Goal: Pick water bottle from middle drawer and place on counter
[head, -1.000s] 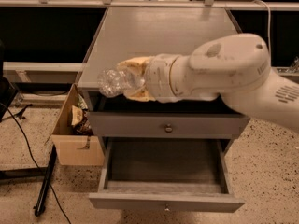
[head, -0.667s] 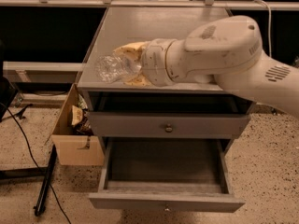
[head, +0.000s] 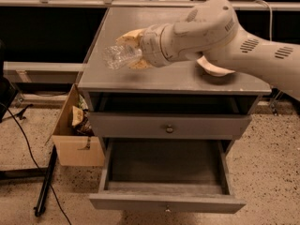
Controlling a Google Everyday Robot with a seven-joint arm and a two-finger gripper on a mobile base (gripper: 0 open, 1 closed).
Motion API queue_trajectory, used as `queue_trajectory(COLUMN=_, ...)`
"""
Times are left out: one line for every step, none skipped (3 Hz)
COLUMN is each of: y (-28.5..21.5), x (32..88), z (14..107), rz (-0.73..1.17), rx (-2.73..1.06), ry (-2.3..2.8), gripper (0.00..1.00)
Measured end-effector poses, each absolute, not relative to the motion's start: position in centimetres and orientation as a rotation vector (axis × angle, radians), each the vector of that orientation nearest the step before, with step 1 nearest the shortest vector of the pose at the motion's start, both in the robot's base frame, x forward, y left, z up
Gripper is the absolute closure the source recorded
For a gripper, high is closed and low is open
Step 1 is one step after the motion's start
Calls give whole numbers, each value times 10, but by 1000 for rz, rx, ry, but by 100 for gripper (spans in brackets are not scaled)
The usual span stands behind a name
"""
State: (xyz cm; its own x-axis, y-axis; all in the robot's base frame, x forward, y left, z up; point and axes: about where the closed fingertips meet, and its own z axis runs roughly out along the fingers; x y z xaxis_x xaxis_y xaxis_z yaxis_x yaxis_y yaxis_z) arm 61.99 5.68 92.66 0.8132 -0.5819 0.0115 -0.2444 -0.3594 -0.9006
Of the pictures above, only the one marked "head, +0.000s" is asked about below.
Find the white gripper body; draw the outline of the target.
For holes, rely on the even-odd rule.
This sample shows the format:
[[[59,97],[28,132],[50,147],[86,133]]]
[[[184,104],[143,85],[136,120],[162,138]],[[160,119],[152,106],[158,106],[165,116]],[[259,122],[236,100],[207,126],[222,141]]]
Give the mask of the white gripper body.
[[[155,24],[146,28],[140,41],[142,58],[156,68],[170,65],[173,56],[173,26]]]

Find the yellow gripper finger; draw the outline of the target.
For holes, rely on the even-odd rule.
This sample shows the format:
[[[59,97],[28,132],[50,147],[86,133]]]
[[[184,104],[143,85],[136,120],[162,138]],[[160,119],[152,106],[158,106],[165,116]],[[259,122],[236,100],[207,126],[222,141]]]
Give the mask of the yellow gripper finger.
[[[128,45],[132,48],[140,47],[140,40],[143,36],[144,29],[129,31],[116,40],[117,45]]]
[[[131,69],[147,69],[151,68],[152,65],[142,58],[132,59],[127,62],[127,66]]]

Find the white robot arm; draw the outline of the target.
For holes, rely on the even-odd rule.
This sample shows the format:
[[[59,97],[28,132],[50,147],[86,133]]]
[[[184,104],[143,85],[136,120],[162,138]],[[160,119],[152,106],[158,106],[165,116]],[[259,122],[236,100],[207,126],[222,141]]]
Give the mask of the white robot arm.
[[[116,43],[140,49],[154,67],[204,57],[216,67],[258,77],[300,99],[300,46],[250,34],[228,0],[209,0],[177,22],[130,31]]]

